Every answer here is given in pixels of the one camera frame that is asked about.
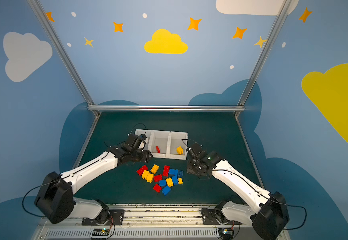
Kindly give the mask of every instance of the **yellow cloud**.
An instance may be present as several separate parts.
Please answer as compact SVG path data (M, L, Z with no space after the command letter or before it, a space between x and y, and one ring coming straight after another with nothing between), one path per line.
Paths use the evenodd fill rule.
M145 51L148 53L185 53L188 49L186 43L178 34L170 33L166 29L159 29L151 37L151 41L145 43Z
M348 142L348 63L326 73L307 74L301 87L335 130Z

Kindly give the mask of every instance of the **white plastic tray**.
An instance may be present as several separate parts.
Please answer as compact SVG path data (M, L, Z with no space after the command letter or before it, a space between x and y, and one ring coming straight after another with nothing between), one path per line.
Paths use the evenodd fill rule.
M135 134L144 134L144 129L136 129ZM148 138L147 150L149 150L153 157L157 158L169 158L169 159L181 159L186 160L186 144L187 140L184 140L186 144L182 142L182 139L188 139L187 132L169 132L158 130L146 130L146 137ZM156 146L159 147L160 153L157 153ZM179 155L176 152L176 148L181 146L183 148L183 154Z

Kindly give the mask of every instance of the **white cloud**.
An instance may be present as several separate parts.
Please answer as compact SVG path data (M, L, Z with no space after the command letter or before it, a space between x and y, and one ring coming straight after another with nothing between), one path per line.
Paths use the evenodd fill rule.
M298 5L292 0L287 14ZM216 0L216 9L224 14L278 15L283 0Z
M4 51L8 57L5 71L10 80L20 82L46 63L53 50L46 41L31 33L9 32L4 36Z

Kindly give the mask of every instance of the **yellow star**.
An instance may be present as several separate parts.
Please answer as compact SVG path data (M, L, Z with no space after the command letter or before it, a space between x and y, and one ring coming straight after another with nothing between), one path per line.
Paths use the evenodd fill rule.
M312 12L308 11L308 9L306 8L306 10L304 10L303 15L299 18L299 20L303 20L303 23L305 23L307 20L307 17L309 17L311 13Z
M54 19L52 18L52 12L46 13L46 16L50 21L54 22Z
M239 27L237 27L236 28L236 33L235 33L235 35L233 36L233 39L234 38L240 38L240 39L242 39L242 37L243 37L243 34L244 34L244 32L247 30L247 28L246 29L240 29Z
M194 19L190 18L190 26L188 27L187 30L195 29L196 31L198 31L198 24L200 23L200 21L201 21L201 19L194 20Z
M115 26L114 32L120 31L120 32L123 33L123 30L122 30L122 25L123 25L123 23L120 23L120 24L117 24L117 23L115 23L115 22L113 22L113 23L114 23L114 26Z
M259 37L259 42L255 43L254 46L255 46L255 45L259 45L259 46L261 46L261 48L262 48L262 45L263 45L263 43L264 43L265 41L267 41L267 39L263 40L263 39L262 39L262 36L260 36L260 37Z
M94 40L89 41L89 40L87 40L86 38L85 38L85 40L86 40L85 45L90 45L91 47L93 47L93 46L91 45L91 42L94 41Z

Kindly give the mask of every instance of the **yellow toy brick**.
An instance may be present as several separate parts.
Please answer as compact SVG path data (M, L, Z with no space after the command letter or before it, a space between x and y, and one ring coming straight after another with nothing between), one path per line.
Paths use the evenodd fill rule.
M159 166L154 164L154 166L152 166L152 168L151 168L150 172L152 172L152 173L156 174L156 173L157 173L157 171L158 171L158 169L159 169Z
M143 173L142 173L142 179L146 179L148 177L149 173L150 173L149 171L144 170Z
M174 185L173 184L173 180L171 179L171 177L166 178L166 183L167 183L167 186L169 186L169 187L172 187Z
M183 154L183 148L181 146L177 147L176 148L176 152L179 154L179 155L182 155Z
M146 181L147 182L152 182L153 178L154 178L154 174L149 173L147 178L146 178Z

